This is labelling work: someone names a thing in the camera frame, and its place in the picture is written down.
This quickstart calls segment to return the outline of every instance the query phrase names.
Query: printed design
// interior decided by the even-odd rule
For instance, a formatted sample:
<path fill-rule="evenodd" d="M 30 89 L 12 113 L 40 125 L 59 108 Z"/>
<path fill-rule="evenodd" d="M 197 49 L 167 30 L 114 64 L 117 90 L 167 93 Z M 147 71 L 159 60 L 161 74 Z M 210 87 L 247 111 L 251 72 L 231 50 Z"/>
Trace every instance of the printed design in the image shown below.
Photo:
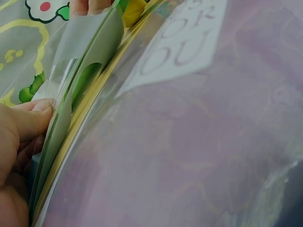
<path fill-rule="evenodd" d="M 56 17 L 61 17 L 65 21 L 69 20 L 69 4 L 69 0 L 25 1 L 29 17 L 34 21 L 40 21 L 44 24 L 52 22 Z"/>
<path fill-rule="evenodd" d="M 0 35 L 5 35 L 6 32 L 11 31 L 11 29 L 16 29 L 19 27 L 26 27 L 28 29 L 34 29 L 36 31 L 39 31 L 39 33 L 37 34 L 40 34 L 41 42 L 36 44 L 37 52 L 35 55 L 31 55 L 28 51 L 22 50 L 22 46 L 19 46 L 19 48 L 14 48 L 14 46 L 11 46 L 10 48 L 4 50 L 3 53 L 5 53 L 5 55 L 0 58 L 0 72 L 3 74 L 3 76 L 7 74 L 10 75 L 9 71 L 7 70 L 9 70 L 11 67 L 16 67 L 15 64 L 12 64 L 14 63 L 14 61 L 19 58 L 33 58 L 34 56 L 36 56 L 35 59 L 33 59 L 33 67 L 36 71 L 34 74 L 39 75 L 43 72 L 42 59 L 45 54 L 45 45 L 49 40 L 49 33 L 45 25 L 40 22 L 29 19 L 18 19 L 11 21 L 3 26 L 0 26 Z M 11 80 L 11 85 L 8 88 L 1 84 L 2 86 L 0 94 L 0 103 L 5 104 L 7 106 L 14 106 L 18 103 L 18 94 L 15 94 L 14 91 L 19 91 L 24 86 L 18 85 L 20 81 L 18 79 L 15 79 L 14 77 L 12 77 Z"/>
<path fill-rule="evenodd" d="M 19 92 L 19 100 L 21 103 L 30 102 L 34 97 L 37 90 L 41 87 L 41 85 L 45 81 L 45 74 L 42 72 L 41 74 L 35 76 L 34 82 L 29 87 L 24 87 Z"/>
<path fill-rule="evenodd" d="M 19 58 L 23 55 L 23 50 L 19 50 L 19 51 L 16 51 L 16 50 L 8 50 L 4 56 L 4 61 L 6 63 L 11 63 L 15 57 L 16 58 Z M 4 63 L 0 63 L 0 71 L 4 68 Z"/>
<path fill-rule="evenodd" d="M 16 104 L 11 102 L 11 96 L 13 95 L 15 88 L 11 89 L 4 97 L 0 99 L 0 103 L 8 107 L 15 106 Z"/>

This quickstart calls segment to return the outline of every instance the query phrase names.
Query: cartoon illustration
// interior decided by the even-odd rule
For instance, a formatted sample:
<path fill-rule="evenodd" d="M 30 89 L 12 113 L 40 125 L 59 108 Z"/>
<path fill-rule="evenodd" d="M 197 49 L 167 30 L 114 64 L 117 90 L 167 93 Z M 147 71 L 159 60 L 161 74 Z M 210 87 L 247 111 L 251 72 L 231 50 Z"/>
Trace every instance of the cartoon illustration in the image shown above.
<path fill-rule="evenodd" d="M 11 102 L 11 96 L 13 95 L 15 88 L 11 89 L 4 97 L 0 98 L 0 103 L 8 107 L 15 106 L 16 104 Z"/>
<path fill-rule="evenodd" d="M 41 74 L 35 76 L 34 82 L 29 87 L 24 87 L 19 92 L 19 100 L 22 103 L 26 103 L 32 100 L 37 90 L 41 87 L 41 85 L 45 81 L 45 74 L 42 72 Z"/>
<path fill-rule="evenodd" d="M 56 17 L 69 20 L 69 0 L 26 0 L 25 5 L 28 8 L 29 17 L 34 21 L 47 24 Z"/>

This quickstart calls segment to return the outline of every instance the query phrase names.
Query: clear plastic sheet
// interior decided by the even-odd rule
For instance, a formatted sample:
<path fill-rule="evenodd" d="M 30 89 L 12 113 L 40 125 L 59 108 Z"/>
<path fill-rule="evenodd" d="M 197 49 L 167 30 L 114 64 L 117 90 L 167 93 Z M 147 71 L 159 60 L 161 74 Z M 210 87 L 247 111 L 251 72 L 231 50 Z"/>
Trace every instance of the clear plastic sheet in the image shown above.
<path fill-rule="evenodd" d="M 114 99 L 179 3 L 163 4 L 92 106 L 43 226 L 273 227 L 302 197 L 290 187 L 303 157 L 300 1 L 229 0 L 209 68 Z"/>
<path fill-rule="evenodd" d="M 71 55 L 68 48 L 72 48 L 72 46 L 67 41 L 73 35 L 75 26 L 79 26 L 79 22 L 87 24 L 87 32 L 82 31 L 85 36 L 82 36 L 82 39 L 78 37 L 78 42 L 74 45 L 78 45 L 79 48 Z M 111 25 L 117 25 L 117 28 L 109 31 Z M 113 36 L 113 33 L 115 38 L 108 41 L 108 37 Z M 54 99 L 54 104 L 53 117 L 46 134 L 43 150 L 41 154 L 36 155 L 37 158 L 33 157 L 33 162 L 38 161 L 38 164 L 33 165 L 37 168 L 32 168 L 28 182 L 31 191 L 30 216 L 33 215 L 48 172 L 66 136 L 77 103 L 93 79 L 104 69 L 118 48 L 122 36 L 121 15 L 116 12 L 114 7 L 96 12 L 93 16 L 85 16 L 83 19 L 72 19 L 67 25 L 62 36 L 64 44 L 62 46 L 66 47 L 65 52 L 58 49 L 54 58 L 54 62 L 57 63 L 54 64 L 51 75 L 34 97 L 34 99 L 51 97 Z M 71 56 L 78 58 L 67 60 Z"/>

